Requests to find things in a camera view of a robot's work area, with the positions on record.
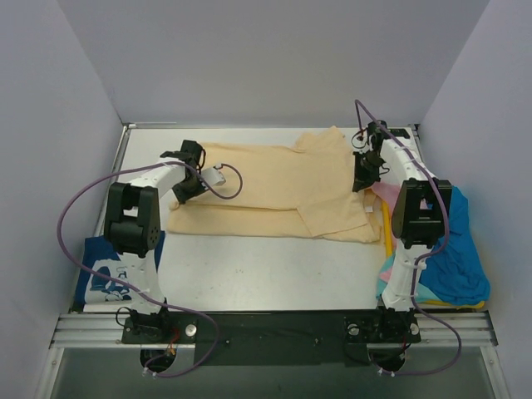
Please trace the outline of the beige t shirt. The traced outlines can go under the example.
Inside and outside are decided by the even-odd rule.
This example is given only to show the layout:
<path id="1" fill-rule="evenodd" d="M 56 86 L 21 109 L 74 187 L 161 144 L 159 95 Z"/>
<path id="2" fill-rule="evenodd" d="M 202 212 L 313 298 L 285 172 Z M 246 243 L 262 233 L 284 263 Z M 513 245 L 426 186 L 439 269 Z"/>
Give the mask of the beige t shirt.
<path id="1" fill-rule="evenodd" d="M 172 234 L 329 239 L 374 243 L 380 225 L 352 191 L 354 158 L 335 126 L 305 132 L 292 146 L 205 142 L 207 165 L 232 165 L 224 185 L 173 203 Z"/>

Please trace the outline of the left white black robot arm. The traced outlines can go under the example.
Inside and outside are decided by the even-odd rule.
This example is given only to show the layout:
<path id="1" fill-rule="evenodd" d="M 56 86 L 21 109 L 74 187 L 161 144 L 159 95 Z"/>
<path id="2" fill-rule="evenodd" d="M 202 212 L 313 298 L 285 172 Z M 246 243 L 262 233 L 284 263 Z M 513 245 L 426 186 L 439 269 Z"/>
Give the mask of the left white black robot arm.
<path id="1" fill-rule="evenodd" d="M 131 294 L 131 307 L 149 314 L 141 332 L 152 342 L 163 342 L 171 322 L 158 312 L 165 303 L 155 266 L 155 248 L 163 241 L 160 227 L 160 199 L 168 192 L 179 204 L 206 191 L 198 174 L 204 165 L 205 149 L 185 140 L 177 151 L 161 154 L 159 162 L 169 161 L 125 182 L 115 182 L 108 191 L 104 236 L 126 266 L 124 281 L 137 287 Z"/>

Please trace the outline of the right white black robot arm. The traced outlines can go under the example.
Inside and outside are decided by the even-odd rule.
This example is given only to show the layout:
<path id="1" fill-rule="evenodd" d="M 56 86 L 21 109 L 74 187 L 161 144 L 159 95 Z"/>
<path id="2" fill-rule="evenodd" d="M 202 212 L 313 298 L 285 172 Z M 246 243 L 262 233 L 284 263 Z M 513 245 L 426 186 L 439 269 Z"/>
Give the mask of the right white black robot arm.
<path id="1" fill-rule="evenodd" d="M 424 165 L 411 145 L 412 135 L 394 135 L 384 121 L 362 130 L 362 143 L 354 146 L 352 190 L 369 189 L 388 173 L 400 185 L 392 211 L 391 232 L 397 240 L 391 276 L 381 299 L 397 312 L 414 308 L 416 286 L 426 258 L 439 239 L 449 234 L 452 184 L 440 180 Z"/>

